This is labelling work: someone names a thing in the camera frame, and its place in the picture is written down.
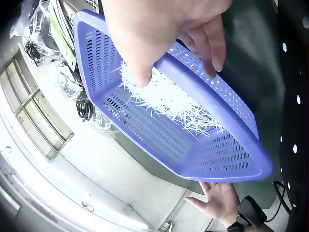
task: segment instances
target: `wire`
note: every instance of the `wire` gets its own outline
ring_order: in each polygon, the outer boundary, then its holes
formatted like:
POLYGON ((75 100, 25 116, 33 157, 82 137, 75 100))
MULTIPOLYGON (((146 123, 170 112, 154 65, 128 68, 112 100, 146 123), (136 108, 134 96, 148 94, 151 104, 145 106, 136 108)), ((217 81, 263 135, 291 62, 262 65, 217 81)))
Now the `wire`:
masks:
POLYGON ((92 205, 89 205, 89 204, 87 204, 86 202, 83 202, 83 201, 82 201, 82 206, 85 207, 90 212, 94 212, 94 210, 95 210, 92 205))
POLYGON ((41 59, 41 56, 40 56, 40 54, 37 50, 36 44, 34 44, 32 41, 28 41, 25 44, 25 52, 28 54, 30 59, 32 59, 34 61, 36 66, 38 66, 40 59, 41 59))
POLYGON ((83 90, 77 98, 76 102, 77 113, 83 122, 89 121, 93 115, 93 105, 87 98, 86 92, 83 90))
MULTIPOLYGON (((276 186, 276 181, 273 183, 273 185, 274 185, 274 188, 275 188, 275 190, 277 189, 277 186, 276 186)), ((286 189, 284 188, 284 186, 283 186, 283 193, 282 193, 282 198, 284 197, 284 193, 285 193, 285 191, 286 191, 286 189)), ((281 202, 281 199, 279 199, 280 200, 280 204, 279 204, 279 207, 278 207, 278 209, 277 209, 277 211, 276 211, 276 213, 275 213, 275 215, 271 218, 271 219, 269 219, 269 220, 266 220, 265 222, 270 222, 270 221, 272 221, 276 216, 277 216, 277 214, 278 214, 278 212, 279 212, 279 210, 280 210, 280 207, 281 207, 281 205, 282 205, 282 202, 281 202)))

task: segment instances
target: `fingernail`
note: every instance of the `fingernail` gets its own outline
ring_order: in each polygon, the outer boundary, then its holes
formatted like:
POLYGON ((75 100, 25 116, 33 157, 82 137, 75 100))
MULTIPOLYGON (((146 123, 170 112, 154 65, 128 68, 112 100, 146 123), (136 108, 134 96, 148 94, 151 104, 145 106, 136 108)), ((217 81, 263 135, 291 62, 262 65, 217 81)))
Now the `fingernail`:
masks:
POLYGON ((221 72, 223 67, 216 69, 217 72, 221 72))

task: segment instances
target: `black cord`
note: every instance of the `black cord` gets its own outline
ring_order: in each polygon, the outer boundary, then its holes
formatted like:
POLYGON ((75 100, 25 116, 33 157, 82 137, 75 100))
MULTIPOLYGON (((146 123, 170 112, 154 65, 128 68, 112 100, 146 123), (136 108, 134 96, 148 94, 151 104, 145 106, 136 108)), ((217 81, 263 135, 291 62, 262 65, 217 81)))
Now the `black cord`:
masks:
POLYGON ((34 61, 36 66, 40 63, 41 56, 37 50, 36 44, 34 44, 32 41, 28 41, 25 44, 25 52, 28 54, 30 59, 34 61))
POLYGON ((83 90, 77 98, 76 102, 77 113, 83 122, 89 121, 93 115, 93 105, 87 98, 86 92, 83 90))
POLYGON ((285 193, 285 191, 286 191, 286 189, 285 189, 285 187, 284 187, 284 185, 283 184, 281 184, 280 182, 278 182, 278 181, 275 181, 274 183, 273 183, 273 185, 274 185, 274 188, 275 188, 275 190, 276 190, 276 194, 278 195, 278 197, 279 197, 279 200, 280 200, 280 204, 279 204, 279 207, 278 207, 278 209, 277 209, 277 211, 276 211, 276 213, 275 213, 275 215, 271 218, 271 219, 269 219, 269 220, 266 220, 265 222, 270 222, 270 221, 272 221, 276 216, 277 216, 277 214, 278 214, 278 212, 279 212, 279 210, 280 210, 280 207, 281 207, 281 205, 282 205, 282 201, 281 200, 283 200, 283 197, 284 197, 284 193, 285 193), (279 184, 281 187, 283 187, 283 193, 282 193, 282 196, 281 196, 281 194, 280 194, 280 192, 279 192, 279 189, 278 189, 278 187, 277 187, 277 184, 279 184))

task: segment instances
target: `white plastic strands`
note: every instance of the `white plastic strands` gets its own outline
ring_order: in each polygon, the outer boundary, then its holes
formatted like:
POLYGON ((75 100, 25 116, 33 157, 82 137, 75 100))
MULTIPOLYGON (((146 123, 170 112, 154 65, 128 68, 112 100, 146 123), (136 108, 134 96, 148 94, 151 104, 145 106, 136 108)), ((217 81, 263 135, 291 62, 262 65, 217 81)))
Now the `white plastic strands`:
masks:
POLYGON ((135 102, 136 107, 145 107, 145 110, 151 110, 151 116, 152 114, 163 114, 181 125, 195 138, 200 135, 210 137, 210 134, 207 133, 209 127, 216 129, 217 133, 224 130, 207 110, 156 68, 153 68, 152 79, 144 88, 135 85, 124 61, 121 67, 116 70, 120 70, 122 75, 119 87, 129 89, 131 95, 129 101, 135 102))

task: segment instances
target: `black pegboard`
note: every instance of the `black pegboard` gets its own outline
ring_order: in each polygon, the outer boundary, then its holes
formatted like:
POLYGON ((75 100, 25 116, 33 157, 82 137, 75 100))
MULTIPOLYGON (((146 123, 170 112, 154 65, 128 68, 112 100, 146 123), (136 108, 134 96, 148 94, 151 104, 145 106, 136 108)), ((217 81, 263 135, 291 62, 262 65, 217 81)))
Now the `black pegboard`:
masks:
POLYGON ((292 205, 286 232, 308 229, 308 1, 278 1, 280 66, 286 91, 280 165, 292 205))

